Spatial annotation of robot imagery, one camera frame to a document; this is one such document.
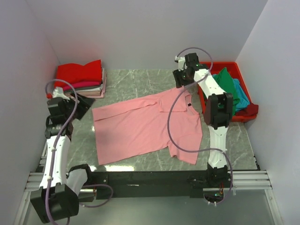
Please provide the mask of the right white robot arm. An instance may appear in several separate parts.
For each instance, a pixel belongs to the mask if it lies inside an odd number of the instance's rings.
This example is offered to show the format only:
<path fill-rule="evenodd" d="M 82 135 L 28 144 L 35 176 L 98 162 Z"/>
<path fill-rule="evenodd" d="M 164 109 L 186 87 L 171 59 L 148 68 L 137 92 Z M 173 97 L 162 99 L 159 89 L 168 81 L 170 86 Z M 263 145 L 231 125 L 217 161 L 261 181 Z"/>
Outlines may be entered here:
<path fill-rule="evenodd" d="M 199 62 L 196 53 L 175 56 L 178 69 L 173 71 L 176 87 L 197 84 L 204 92 L 207 103 L 203 117 L 210 132 L 210 156 L 206 183 L 217 187 L 229 177 L 226 158 L 226 135 L 233 116 L 233 95 L 223 90 L 213 78 L 210 68 Z"/>

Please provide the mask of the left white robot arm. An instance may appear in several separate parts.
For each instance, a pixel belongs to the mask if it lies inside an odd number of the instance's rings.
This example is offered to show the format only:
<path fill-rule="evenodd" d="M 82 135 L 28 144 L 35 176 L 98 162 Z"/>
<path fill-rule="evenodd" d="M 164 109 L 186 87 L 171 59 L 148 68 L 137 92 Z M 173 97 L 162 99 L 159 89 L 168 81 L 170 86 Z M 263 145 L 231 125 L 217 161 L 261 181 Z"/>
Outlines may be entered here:
<path fill-rule="evenodd" d="M 70 219 L 78 214 L 79 193 L 94 182 L 87 164 L 67 171 L 68 150 L 73 132 L 73 120 L 81 120 L 95 99 L 72 94 L 72 98 L 53 97 L 47 101 L 50 115 L 46 119 L 47 157 L 39 188 L 30 202 L 42 223 Z"/>

